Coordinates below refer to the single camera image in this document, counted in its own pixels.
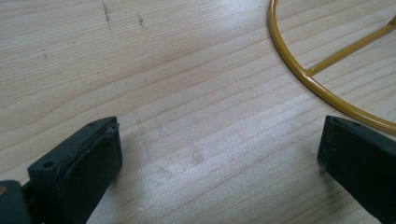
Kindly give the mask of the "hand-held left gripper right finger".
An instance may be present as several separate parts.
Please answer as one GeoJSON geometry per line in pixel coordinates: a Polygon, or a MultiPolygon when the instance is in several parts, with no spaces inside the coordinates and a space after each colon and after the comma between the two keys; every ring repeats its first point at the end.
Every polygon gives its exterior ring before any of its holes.
{"type": "Polygon", "coordinates": [[[328,116],[318,162],[382,224],[396,224],[396,141],[357,122],[328,116]]]}

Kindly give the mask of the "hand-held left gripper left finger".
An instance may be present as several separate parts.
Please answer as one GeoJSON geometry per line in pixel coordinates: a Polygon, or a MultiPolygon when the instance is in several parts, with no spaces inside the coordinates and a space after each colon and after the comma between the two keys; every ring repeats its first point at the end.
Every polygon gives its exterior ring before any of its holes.
{"type": "Polygon", "coordinates": [[[28,167],[34,222],[85,224],[121,166],[118,120],[82,127],[28,167]]]}

